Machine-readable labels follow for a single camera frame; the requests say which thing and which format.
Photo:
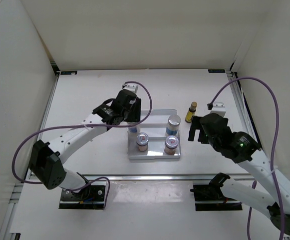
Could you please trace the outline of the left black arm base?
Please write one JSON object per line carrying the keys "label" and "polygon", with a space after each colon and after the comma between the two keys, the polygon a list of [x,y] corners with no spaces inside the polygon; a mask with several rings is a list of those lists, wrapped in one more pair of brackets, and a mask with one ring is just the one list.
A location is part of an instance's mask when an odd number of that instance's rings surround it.
{"label": "left black arm base", "polygon": [[58,208],[62,210],[104,210],[107,200],[108,182],[101,179],[79,192],[63,190]]}

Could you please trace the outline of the white lid jar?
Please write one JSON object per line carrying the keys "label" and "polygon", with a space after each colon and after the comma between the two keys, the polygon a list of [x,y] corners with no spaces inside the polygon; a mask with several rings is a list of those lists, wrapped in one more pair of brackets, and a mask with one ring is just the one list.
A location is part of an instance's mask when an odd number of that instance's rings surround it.
{"label": "white lid jar", "polygon": [[138,146],[139,151],[144,152],[148,148],[149,143],[149,136],[144,133],[140,132],[136,137],[136,144]]}
{"label": "white lid jar", "polygon": [[169,135],[165,139],[164,152],[168,155],[174,155],[179,145],[179,139],[175,135]]}

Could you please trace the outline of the blue label shaker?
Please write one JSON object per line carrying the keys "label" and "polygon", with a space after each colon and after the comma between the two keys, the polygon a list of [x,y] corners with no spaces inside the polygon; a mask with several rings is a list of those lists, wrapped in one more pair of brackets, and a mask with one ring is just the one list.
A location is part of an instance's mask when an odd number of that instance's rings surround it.
{"label": "blue label shaker", "polygon": [[139,123],[137,122],[128,122],[128,132],[130,134],[138,134],[140,133],[140,127],[139,127]]}
{"label": "blue label shaker", "polygon": [[179,131],[181,118],[177,114],[170,115],[166,124],[166,136],[176,136]]}

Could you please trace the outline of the white divided organizer tray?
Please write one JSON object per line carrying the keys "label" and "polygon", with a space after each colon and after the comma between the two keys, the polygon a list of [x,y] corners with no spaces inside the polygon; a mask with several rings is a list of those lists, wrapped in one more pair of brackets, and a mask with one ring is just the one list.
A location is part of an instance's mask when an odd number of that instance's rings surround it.
{"label": "white divided organizer tray", "polygon": [[[149,117],[139,124],[138,131],[127,135],[127,154],[130,160],[160,161],[163,159],[177,160],[181,156],[181,144],[176,147],[174,154],[167,154],[165,140],[167,138],[166,126],[169,116],[176,115],[175,109],[154,109]],[[148,147],[145,151],[140,151],[136,144],[137,135],[146,133],[149,137]]]}

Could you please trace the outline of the yellow label sauce bottle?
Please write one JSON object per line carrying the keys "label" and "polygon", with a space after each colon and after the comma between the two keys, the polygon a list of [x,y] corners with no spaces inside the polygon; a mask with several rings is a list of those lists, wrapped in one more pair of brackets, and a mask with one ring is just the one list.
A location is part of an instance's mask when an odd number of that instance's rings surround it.
{"label": "yellow label sauce bottle", "polygon": [[192,117],[195,115],[197,109],[197,103],[193,101],[187,111],[187,114],[185,116],[185,122],[190,123],[192,120]]}

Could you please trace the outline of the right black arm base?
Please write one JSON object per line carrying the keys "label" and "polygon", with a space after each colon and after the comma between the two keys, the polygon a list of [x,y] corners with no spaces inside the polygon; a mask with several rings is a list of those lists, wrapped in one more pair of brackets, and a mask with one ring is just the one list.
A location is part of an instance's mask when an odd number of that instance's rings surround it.
{"label": "right black arm base", "polygon": [[194,183],[190,192],[194,195],[196,212],[242,211],[242,203],[228,198],[221,192],[221,187],[230,176],[218,173],[208,184]]}

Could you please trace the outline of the aluminium front rail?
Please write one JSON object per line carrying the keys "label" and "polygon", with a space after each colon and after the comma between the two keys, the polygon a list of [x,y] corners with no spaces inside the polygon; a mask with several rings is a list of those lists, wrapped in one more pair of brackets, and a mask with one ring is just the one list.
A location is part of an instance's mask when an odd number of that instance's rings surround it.
{"label": "aluminium front rail", "polygon": [[[110,181],[195,181],[195,180],[211,180],[215,174],[136,174],[136,175],[107,175]],[[94,180],[99,178],[103,175],[91,175],[86,174],[84,175],[85,178],[88,180]],[[27,180],[38,180],[38,178],[33,174],[30,173],[27,175]],[[251,181],[254,180],[254,177],[250,174],[243,173],[243,174],[231,174],[231,178],[238,180],[238,181]]]}

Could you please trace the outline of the aluminium rail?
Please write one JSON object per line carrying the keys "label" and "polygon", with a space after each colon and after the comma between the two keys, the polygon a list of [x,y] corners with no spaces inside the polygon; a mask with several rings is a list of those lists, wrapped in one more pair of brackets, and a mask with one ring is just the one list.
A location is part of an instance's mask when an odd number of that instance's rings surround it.
{"label": "aluminium rail", "polygon": [[[110,181],[195,181],[195,180],[211,180],[215,174],[136,174],[136,175],[107,175]],[[99,178],[103,175],[91,175],[86,174],[84,175],[85,178],[88,180],[94,180]],[[27,180],[38,180],[38,178],[33,174],[30,173],[27,175]],[[251,181],[254,180],[254,177],[250,174],[243,173],[243,174],[231,174],[231,178],[238,180],[238,181]]]}
{"label": "aluminium rail", "polygon": [[[49,98],[48,98],[48,101],[47,101],[47,104],[46,104],[46,107],[45,107],[45,110],[44,110],[44,114],[43,114],[43,118],[42,118],[39,130],[44,129],[44,127],[46,125],[46,121],[47,121],[47,118],[48,118],[50,106],[51,106],[51,103],[52,103],[52,100],[53,100],[53,97],[54,97],[54,93],[55,93],[55,90],[56,90],[56,87],[57,87],[57,83],[58,83],[59,73],[60,73],[59,71],[56,73],[55,81],[54,81],[53,87],[51,89],[51,92],[50,92],[50,95],[49,95]],[[31,175],[32,175],[31,170],[28,167],[27,170],[26,170],[26,174],[24,176],[24,179],[29,181],[30,178],[31,178]]]}
{"label": "aluminium rail", "polygon": [[230,88],[242,123],[243,131],[251,135],[255,141],[259,143],[260,146],[262,146],[255,123],[253,121],[253,117],[248,107],[248,103],[243,93],[241,83],[236,81],[230,84]]}

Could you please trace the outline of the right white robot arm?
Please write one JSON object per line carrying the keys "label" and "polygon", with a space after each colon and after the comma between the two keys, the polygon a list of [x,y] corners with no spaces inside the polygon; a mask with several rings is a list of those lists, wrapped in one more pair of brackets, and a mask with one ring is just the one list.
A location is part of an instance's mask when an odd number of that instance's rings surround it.
{"label": "right white robot arm", "polygon": [[260,145],[245,132],[231,131],[228,119],[216,113],[192,117],[189,141],[194,140],[196,131],[198,142],[209,144],[232,160],[267,191],[247,187],[220,172],[209,182],[210,196],[215,200],[238,200],[265,215],[277,229],[290,236],[290,181],[278,169],[271,169]]}

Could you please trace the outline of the aluminium right rail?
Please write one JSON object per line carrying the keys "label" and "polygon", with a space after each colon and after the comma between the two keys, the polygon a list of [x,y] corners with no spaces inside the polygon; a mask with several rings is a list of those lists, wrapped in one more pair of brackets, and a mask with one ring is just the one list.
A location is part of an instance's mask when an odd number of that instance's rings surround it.
{"label": "aluminium right rail", "polygon": [[230,88],[242,123],[243,131],[251,135],[255,141],[259,143],[260,146],[262,146],[255,123],[253,121],[253,117],[248,107],[248,103],[243,93],[241,83],[236,81],[230,84]]}

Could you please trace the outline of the aluminium left rail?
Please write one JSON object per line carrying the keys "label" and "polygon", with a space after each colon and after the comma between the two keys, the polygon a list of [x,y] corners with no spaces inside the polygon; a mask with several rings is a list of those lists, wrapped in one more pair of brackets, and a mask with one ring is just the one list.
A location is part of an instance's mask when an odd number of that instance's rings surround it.
{"label": "aluminium left rail", "polygon": [[[47,104],[46,104],[46,107],[45,107],[45,110],[44,110],[44,114],[43,114],[43,118],[42,118],[39,130],[44,129],[44,127],[46,125],[46,121],[47,121],[47,118],[48,118],[50,106],[51,106],[51,103],[52,103],[52,100],[53,100],[53,97],[54,97],[54,93],[55,93],[55,90],[56,90],[56,87],[57,87],[57,83],[58,83],[59,73],[60,73],[59,71],[56,73],[55,81],[54,81],[53,87],[51,89],[51,92],[50,92],[50,95],[49,95],[49,98],[48,98],[48,101],[47,101]],[[24,176],[24,179],[29,181],[30,178],[31,178],[31,175],[32,175],[31,170],[28,167],[27,170],[26,170],[26,174]]]}

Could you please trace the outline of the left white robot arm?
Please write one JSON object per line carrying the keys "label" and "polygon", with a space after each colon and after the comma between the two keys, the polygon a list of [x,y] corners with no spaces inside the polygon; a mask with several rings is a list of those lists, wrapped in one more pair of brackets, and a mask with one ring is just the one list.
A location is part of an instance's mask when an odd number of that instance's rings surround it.
{"label": "left white robot arm", "polygon": [[136,93],[137,87],[128,85],[112,100],[111,105],[103,103],[96,107],[82,121],[82,127],[74,127],[48,142],[37,141],[31,152],[30,170],[49,190],[56,187],[71,189],[78,200],[88,198],[90,188],[86,182],[78,174],[66,170],[63,164],[82,146],[113,126],[122,122],[139,122],[141,99]]}

